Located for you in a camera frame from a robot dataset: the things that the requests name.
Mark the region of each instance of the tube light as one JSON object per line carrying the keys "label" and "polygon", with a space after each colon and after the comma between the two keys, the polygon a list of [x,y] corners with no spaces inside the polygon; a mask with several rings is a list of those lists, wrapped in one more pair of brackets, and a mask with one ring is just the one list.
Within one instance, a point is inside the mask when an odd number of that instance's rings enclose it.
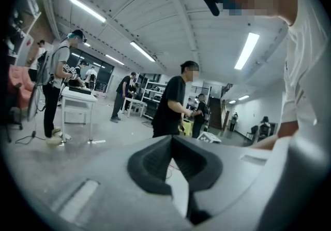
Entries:
{"label": "tube light", "polygon": [[81,57],[81,56],[79,56],[78,54],[75,54],[75,53],[73,53],[73,52],[72,52],[71,54],[72,54],[73,56],[80,57],[80,59],[82,59],[82,60],[84,59],[84,57]]}
{"label": "tube light", "polygon": [[94,16],[95,18],[99,19],[101,22],[106,21],[106,19],[99,15],[97,12],[93,11],[92,9],[90,9],[89,7],[87,7],[86,5],[84,5],[83,3],[81,3],[78,0],[70,0],[73,4],[79,6],[80,8],[82,8],[83,10],[85,10],[86,12],[88,12],[89,14],[91,14],[92,16]]}
{"label": "tube light", "polygon": [[241,98],[238,98],[238,100],[243,100],[243,99],[247,99],[247,98],[249,98],[248,95],[246,95],[246,96],[242,96]]}
{"label": "tube light", "polygon": [[135,43],[134,41],[131,41],[130,44],[136,48],[137,50],[139,50],[147,59],[149,59],[151,62],[155,62],[155,60],[148,55],[147,52],[145,52],[137,43]]}
{"label": "tube light", "polygon": [[258,34],[254,34],[254,33],[248,34],[243,51],[236,63],[236,66],[234,66],[235,69],[241,70],[243,68],[243,66],[246,64],[248,58],[252,54],[259,38],[260,38],[260,35],[258,35]]}
{"label": "tube light", "polygon": [[116,60],[115,58],[112,58],[112,57],[111,57],[111,56],[109,56],[108,54],[106,54],[106,57],[108,57],[108,58],[110,58],[110,59],[114,60],[115,62],[117,62],[117,63],[119,63],[119,64],[122,64],[122,65],[124,65],[124,63],[122,63],[122,62],[120,62],[120,61]]}

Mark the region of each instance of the hand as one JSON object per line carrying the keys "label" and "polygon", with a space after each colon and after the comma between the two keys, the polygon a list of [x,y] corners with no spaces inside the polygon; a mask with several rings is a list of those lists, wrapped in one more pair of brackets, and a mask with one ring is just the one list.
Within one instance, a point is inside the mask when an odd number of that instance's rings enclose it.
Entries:
{"label": "hand", "polygon": [[188,109],[185,109],[184,114],[185,114],[186,117],[189,118],[189,117],[191,117],[192,112],[190,110],[188,110]]}

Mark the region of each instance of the shiny concrete floor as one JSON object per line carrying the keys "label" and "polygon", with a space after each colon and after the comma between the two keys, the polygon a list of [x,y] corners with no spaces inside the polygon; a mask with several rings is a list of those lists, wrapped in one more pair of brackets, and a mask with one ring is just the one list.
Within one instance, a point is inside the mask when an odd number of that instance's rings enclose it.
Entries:
{"label": "shiny concrete floor", "polygon": [[[72,136],[72,141],[50,148],[45,141],[34,138],[28,145],[15,143],[16,140],[31,135],[36,131],[36,136],[44,138],[43,112],[36,115],[35,121],[23,122],[23,130],[17,126],[11,127],[12,143],[4,143],[3,151],[8,167],[11,170],[17,184],[30,195],[48,204],[49,191],[61,180],[64,173],[78,171],[82,166],[93,160],[106,150],[124,147],[142,140],[151,138],[153,130],[143,124],[146,118],[139,118],[134,113],[127,118],[127,114],[119,114],[122,118],[119,123],[109,121],[113,109],[113,102],[99,98],[93,113],[93,139],[105,140],[105,142],[89,144],[89,123],[66,124],[66,133]],[[82,116],[68,116],[74,120],[82,119]],[[56,111],[54,120],[56,126],[61,125],[61,108]],[[219,136],[222,144],[243,145],[243,137],[237,133],[226,131],[220,133],[211,129],[210,132]]]}

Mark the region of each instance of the white table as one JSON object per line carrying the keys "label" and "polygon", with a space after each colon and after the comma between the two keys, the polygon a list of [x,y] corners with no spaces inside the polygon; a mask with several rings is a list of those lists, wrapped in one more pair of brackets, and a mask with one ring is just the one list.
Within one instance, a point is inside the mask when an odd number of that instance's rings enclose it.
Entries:
{"label": "white table", "polygon": [[123,107],[122,107],[122,113],[124,113],[124,110],[125,110],[125,103],[126,101],[130,101],[130,107],[129,107],[129,112],[128,112],[128,118],[130,117],[130,112],[131,112],[131,108],[132,108],[132,105],[134,103],[138,104],[138,105],[141,105],[142,109],[141,109],[141,112],[140,112],[140,117],[142,116],[143,114],[143,111],[144,111],[144,107],[147,105],[145,102],[142,102],[141,100],[137,100],[137,99],[132,99],[132,98],[128,98],[126,97],[125,100],[124,100],[124,103],[123,103]]}
{"label": "white table", "polygon": [[[93,106],[98,101],[93,95],[87,95],[75,91],[70,91],[69,87],[65,87],[62,91],[62,108],[61,108],[61,123],[62,134],[65,133],[65,113],[83,113],[84,124],[86,124],[86,115],[89,113],[89,140],[92,141],[92,112]],[[66,142],[66,137],[63,136],[63,142]]]}

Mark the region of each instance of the man in gray t-shirt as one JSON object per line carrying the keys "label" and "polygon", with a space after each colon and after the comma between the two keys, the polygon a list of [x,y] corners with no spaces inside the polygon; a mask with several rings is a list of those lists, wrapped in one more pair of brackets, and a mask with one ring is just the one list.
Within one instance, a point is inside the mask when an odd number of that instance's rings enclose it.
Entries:
{"label": "man in gray t-shirt", "polygon": [[60,95],[60,89],[63,78],[72,78],[72,73],[66,73],[63,71],[63,66],[67,63],[70,55],[70,47],[77,47],[78,43],[83,42],[83,32],[81,30],[75,30],[68,34],[68,37],[64,39],[55,52],[50,55],[49,61],[49,75],[43,83],[42,90],[45,95],[46,108],[43,118],[44,132],[46,136],[46,143],[49,145],[59,145],[62,143],[60,136],[57,136],[61,129],[54,127],[53,121],[57,108],[57,101]]}

